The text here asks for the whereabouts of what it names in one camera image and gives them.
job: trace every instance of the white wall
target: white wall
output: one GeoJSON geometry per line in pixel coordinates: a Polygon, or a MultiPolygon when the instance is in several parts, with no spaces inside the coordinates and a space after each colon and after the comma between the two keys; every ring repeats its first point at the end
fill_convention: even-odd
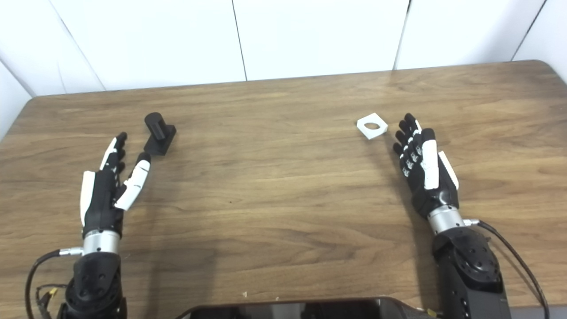
{"type": "Polygon", "coordinates": [[[0,62],[0,140],[31,96],[0,62]]]}
{"type": "Polygon", "coordinates": [[[542,60],[567,82],[567,1],[547,0],[514,61],[542,60]]]}
{"type": "Polygon", "coordinates": [[[248,80],[391,70],[408,0],[234,0],[248,80]]]}
{"type": "Polygon", "coordinates": [[[230,0],[52,0],[108,90],[245,81],[230,0]]]}
{"type": "Polygon", "coordinates": [[[0,61],[33,96],[104,90],[48,0],[0,1],[0,61]]]}
{"type": "MultiPolygon", "coordinates": [[[[0,62],[36,96],[510,61],[543,2],[0,0],[0,62]]],[[[565,79],[566,2],[515,60],[565,79]]]]}
{"type": "Polygon", "coordinates": [[[510,61],[544,0],[414,0],[397,69],[510,61]]]}

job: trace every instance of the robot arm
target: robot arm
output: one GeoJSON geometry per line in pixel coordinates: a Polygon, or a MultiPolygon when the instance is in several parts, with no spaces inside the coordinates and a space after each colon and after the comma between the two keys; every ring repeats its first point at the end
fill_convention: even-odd
{"type": "Polygon", "coordinates": [[[441,302],[446,318],[510,319],[510,308],[496,256],[486,238],[459,213],[459,182],[435,133],[406,114],[393,149],[412,192],[412,205],[435,234],[441,302]]]}
{"type": "Polygon", "coordinates": [[[73,267],[73,278],[65,291],[58,319],[124,319],[126,298],[122,296],[119,243],[124,211],[142,190],[150,170],[150,155],[141,153],[123,184],[120,173],[127,135],[120,133],[104,153],[97,172],[83,174],[81,222],[83,253],[73,267]]]}

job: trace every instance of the wooden table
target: wooden table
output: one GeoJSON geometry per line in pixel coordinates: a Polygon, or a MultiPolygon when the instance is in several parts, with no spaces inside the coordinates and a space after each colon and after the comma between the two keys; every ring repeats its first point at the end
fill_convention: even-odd
{"type": "MultiPolygon", "coordinates": [[[[82,244],[82,172],[121,131],[131,169],[154,111],[177,136],[126,214],[130,318],[381,295],[437,308],[432,234],[391,151],[406,112],[435,129],[463,217],[496,226],[549,303],[567,301],[567,86],[530,61],[33,99],[0,144],[3,319],[24,316],[39,255],[82,244]],[[391,127],[368,141],[354,123],[372,112],[391,127]]],[[[538,305],[491,245],[510,304],[538,305]]],[[[66,283],[73,261],[47,262],[34,287],[66,283]]]]}

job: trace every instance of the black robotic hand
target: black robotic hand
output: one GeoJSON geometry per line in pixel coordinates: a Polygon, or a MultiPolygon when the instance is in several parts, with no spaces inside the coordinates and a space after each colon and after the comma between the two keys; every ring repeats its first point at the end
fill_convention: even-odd
{"type": "Polygon", "coordinates": [[[459,208],[459,182],[444,152],[437,153],[435,133],[421,129],[411,114],[400,121],[396,132],[399,143],[393,145],[400,157],[400,168],[412,192],[413,208],[427,218],[443,206],[459,208]]]}
{"type": "Polygon", "coordinates": [[[126,152],[125,132],[116,136],[108,146],[99,171],[85,171],[81,188],[81,221],[83,236],[93,230],[112,230],[122,235],[122,218],[142,190],[150,170],[151,157],[141,153],[129,179],[120,183],[124,170],[122,159],[126,152]]]}

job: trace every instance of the wire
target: wire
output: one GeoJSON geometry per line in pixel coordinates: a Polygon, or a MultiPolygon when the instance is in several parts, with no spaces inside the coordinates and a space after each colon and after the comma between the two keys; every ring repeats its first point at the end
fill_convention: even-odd
{"type": "Polygon", "coordinates": [[[518,260],[518,262],[520,263],[522,268],[524,268],[524,270],[526,271],[526,273],[530,277],[531,281],[534,283],[534,287],[537,290],[538,295],[539,295],[539,301],[541,302],[541,305],[543,306],[544,318],[549,319],[549,304],[547,303],[547,299],[545,298],[545,295],[543,294],[543,290],[541,289],[541,286],[539,286],[538,280],[535,279],[534,273],[531,272],[530,268],[528,267],[528,265],[526,265],[526,263],[524,262],[522,257],[520,257],[518,252],[512,247],[512,245],[506,239],[504,239],[504,236],[502,236],[496,230],[496,228],[490,226],[489,224],[483,222],[482,220],[479,220],[479,223],[477,225],[479,227],[482,227],[482,228],[488,230],[489,232],[493,233],[496,237],[498,237],[498,239],[500,239],[504,243],[504,245],[506,247],[508,247],[508,249],[510,250],[512,255],[514,255],[514,257],[516,257],[516,259],[518,260]]]}
{"type": "Polygon", "coordinates": [[[28,314],[28,319],[34,319],[33,312],[32,312],[32,303],[31,303],[31,300],[29,299],[29,294],[31,292],[30,290],[32,288],[33,275],[35,274],[39,265],[41,265],[42,263],[44,263],[48,259],[51,259],[53,257],[59,257],[59,256],[60,256],[60,250],[59,249],[53,250],[50,253],[47,253],[47,254],[41,256],[40,258],[38,258],[35,261],[35,263],[33,263],[32,268],[29,270],[28,279],[26,280],[26,288],[25,288],[26,295],[24,296],[24,300],[26,301],[26,312],[28,314]]]}
{"type": "Polygon", "coordinates": [[[37,307],[39,308],[39,312],[41,314],[41,317],[43,319],[52,319],[51,315],[47,311],[47,307],[49,305],[49,301],[54,296],[54,293],[52,293],[52,291],[49,291],[49,292],[45,293],[42,298],[40,298],[39,293],[44,288],[54,288],[54,289],[62,288],[62,289],[65,289],[65,288],[67,288],[67,285],[66,284],[45,284],[45,285],[41,285],[41,286],[36,288],[36,304],[37,304],[37,307]]]}

